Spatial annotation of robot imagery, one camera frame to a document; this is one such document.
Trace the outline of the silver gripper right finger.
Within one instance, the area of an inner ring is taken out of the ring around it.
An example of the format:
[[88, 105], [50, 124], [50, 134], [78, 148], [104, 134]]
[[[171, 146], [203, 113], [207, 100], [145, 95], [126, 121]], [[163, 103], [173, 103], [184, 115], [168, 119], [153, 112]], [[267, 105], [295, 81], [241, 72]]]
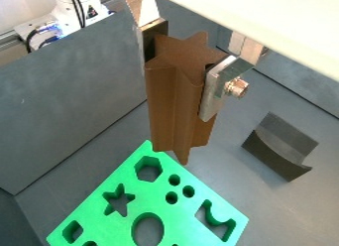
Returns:
[[231, 54], [207, 69], [199, 117], [208, 122], [221, 109], [228, 96], [241, 98], [249, 84], [241, 74], [252, 69], [260, 59], [264, 45], [245, 35], [232, 32], [228, 44]]

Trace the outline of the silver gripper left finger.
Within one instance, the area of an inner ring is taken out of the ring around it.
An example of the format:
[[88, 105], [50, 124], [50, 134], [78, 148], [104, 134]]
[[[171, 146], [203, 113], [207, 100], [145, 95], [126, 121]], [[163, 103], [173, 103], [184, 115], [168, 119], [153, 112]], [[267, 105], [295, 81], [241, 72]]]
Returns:
[[154, 58], [154, 36], [168, 34], [168, 21], [160, 17], [156, 0], [122, 0], [130, 13], [140, 61]]

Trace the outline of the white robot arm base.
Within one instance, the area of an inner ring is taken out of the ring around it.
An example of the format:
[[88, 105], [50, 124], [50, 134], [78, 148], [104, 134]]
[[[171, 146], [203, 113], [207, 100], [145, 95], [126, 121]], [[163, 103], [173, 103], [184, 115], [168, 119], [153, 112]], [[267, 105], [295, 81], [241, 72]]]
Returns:
[[14, 31], [30, 53], [110, 14], [100, 0], [56, 0], [52, 12], [16, 26]]

